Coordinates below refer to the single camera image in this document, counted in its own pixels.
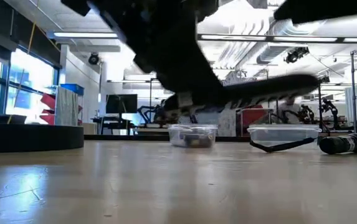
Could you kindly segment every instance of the computer monitor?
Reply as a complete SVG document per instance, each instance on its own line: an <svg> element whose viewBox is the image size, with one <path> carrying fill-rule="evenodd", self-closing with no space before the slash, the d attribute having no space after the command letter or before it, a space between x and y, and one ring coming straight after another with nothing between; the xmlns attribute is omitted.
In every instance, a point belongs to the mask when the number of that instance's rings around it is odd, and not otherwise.
<svg viewBox="0 0 357 224"><path fill-rule="evenodd" d="M137 94L108 95L106 113L136 113Z"/></svg>

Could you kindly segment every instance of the white wall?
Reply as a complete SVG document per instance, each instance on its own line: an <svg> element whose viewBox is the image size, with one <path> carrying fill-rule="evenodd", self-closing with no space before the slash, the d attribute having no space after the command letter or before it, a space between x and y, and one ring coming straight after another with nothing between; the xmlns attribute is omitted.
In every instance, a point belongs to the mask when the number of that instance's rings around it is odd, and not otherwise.
<svg viewBox="0 0 357 224"><path fill-rule="evenodd" d="M68 45L62 46L60 64L63 69L60 71L60 83L74 83L84 87L83 98L83 122L91 123L91 119L98 110L98 92L100 74L84 64L73 55Z"/></svg>

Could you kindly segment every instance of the security camera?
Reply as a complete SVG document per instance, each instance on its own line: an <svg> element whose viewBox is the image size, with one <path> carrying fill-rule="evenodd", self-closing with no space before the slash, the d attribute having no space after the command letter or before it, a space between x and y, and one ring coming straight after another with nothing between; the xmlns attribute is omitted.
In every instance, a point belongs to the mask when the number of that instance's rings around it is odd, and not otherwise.
<svg viewBox="0 0 357 224"><path fill-rule="evenodd" d="M91 64L91 65L97 65L98 62L99 62L98 53L96 53L96 52L91 53L90 58L88 58L88 62L89 62L89 64Z"/></svg>

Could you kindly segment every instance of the blue box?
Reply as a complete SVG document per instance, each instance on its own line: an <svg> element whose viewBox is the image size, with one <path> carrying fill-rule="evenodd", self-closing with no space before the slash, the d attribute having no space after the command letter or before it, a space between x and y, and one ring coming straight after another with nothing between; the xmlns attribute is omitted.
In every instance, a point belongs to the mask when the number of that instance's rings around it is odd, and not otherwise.
<svg viewBox="0 0 357 224"><path fill-rule="evenodd" d="M73 91L79 96L84 96L84 87L79 86L78 84L60 84L60 87Z"/></svg>

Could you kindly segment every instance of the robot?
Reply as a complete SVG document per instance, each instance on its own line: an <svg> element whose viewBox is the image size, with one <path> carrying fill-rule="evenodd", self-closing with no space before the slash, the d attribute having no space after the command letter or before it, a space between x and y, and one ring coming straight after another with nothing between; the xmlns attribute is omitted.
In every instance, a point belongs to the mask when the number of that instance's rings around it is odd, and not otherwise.
<svg viewBox="0 0 357 224"><path fill-rule="evenodd" d="M162 86L175 92L159 110L158 119L197 112L221 112L307 94L318 87L313 75L294 74L258 82L223 86L196 42L196 24L218 10L221 0L61 0L85 16L90 9L126 43L135 63L156 72ZM357 6L337 10L339 0L287 0L275 18L293 23L357 14Z"/></svg>

